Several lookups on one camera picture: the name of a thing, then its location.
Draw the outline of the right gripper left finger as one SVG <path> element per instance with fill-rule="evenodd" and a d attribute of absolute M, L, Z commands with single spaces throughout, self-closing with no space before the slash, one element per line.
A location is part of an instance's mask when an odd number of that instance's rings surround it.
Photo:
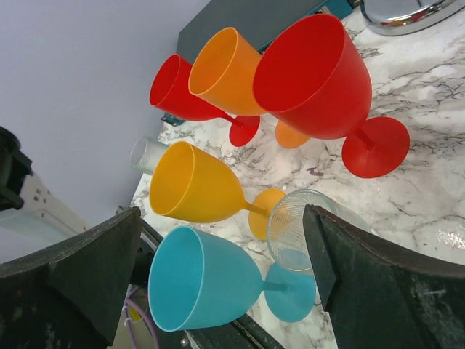
<path fill-rule="evenodd" d="M 134 268 L 141 211 L 1 264 L 2 348 L 107 348 Z"/>

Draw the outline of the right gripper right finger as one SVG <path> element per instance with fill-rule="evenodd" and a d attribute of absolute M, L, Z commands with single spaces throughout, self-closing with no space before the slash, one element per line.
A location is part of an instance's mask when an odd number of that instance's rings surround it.
<path fill-rule="evenodd" d="M 320 206 L 302 219 L 339 348 L 463 348 L 464 266 L 406 249 Z"/>

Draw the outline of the clear ribbed wine glass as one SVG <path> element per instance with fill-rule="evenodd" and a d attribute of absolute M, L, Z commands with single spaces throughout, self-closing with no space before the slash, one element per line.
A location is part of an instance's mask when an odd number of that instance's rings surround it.
<path fill-rule="evenodd" d="M 299 189 L 286 194 L 269 216 L 267 246 L 277 264 L 298 273 L 312 272 L 303 228 L 304 208 L 308 204 L 320 206 L 355 227 L 371 231 L 360 215 L 321 192 Z"/>

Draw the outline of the blue wine glass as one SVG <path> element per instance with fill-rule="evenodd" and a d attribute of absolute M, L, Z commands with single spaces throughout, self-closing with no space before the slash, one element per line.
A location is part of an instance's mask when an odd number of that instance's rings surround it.
<path fill-rule="evenodd" d="M 261 295 L 278 319 L 298 322 L 312 310 L 315 280 L 277 263 L 263 276 L 241 247 L 189 226 L 170 231 L 155 251 L 147 296 L 153 320 L 165 332 L 228 324 Z"/>

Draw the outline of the yellow wine glass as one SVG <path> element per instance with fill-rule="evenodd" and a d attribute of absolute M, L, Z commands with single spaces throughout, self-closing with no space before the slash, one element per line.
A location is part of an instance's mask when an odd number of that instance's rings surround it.
<path fill-rule="evenodd" d="M 263 241 L 271 212 L 284 196 L 282 190 L 268 188 L 252 203 L 247 202 L 238 177 L 228 165 L 186 141 L 167 148 L 149 188 L 151 209 L 164 217 L 211 223 L 247 210 L 252 234 Z"/>

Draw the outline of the red wine glass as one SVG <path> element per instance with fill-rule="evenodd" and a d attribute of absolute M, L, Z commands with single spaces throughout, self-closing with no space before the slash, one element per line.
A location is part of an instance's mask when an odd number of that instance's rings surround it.
<path fill-rule="evenodd" d="M 226 112 L 191 94 L 188 78 L 192 65 L 178 54 L 169 56 L 158 70 L 150 89 L 149 102 L 179 119 L 186 121 L 208 121 L 224 119 L 231 123 L 229 140 L 235 147 L 249 143 L 256 135 L 259 116 L 237 116 Z"/>
<path fill-rule="evenodd" d="M 345 167 L 361 178 L 386 175 L 408 154 L 397 119 L 368 116 L 368 69 L 339 18 L 314 14 L 288 27 L 262 55 L 253 80 L 257 103 L 308 137 L 343 139 Z"/>

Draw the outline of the orange wine glass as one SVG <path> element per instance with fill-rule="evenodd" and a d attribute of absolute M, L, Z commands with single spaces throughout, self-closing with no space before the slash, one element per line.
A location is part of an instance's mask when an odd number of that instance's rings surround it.
<path fill-rule="evenodd" d="M 237 116 L 261 116 L 253 93 L 254 74 L 262 56 L 234 27 L 218 31 L 204 45 L 188 80 L 191 94 Z"/>

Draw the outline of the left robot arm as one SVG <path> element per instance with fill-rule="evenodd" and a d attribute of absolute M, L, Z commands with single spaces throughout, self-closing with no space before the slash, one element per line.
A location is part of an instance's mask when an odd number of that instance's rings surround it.
<path fill-rule="evenodd" d="M 33 171 L 21 143 L 1 128 L 1 227 L 38 246 L 83 233 L 90 225 L 56 198 Z"/>

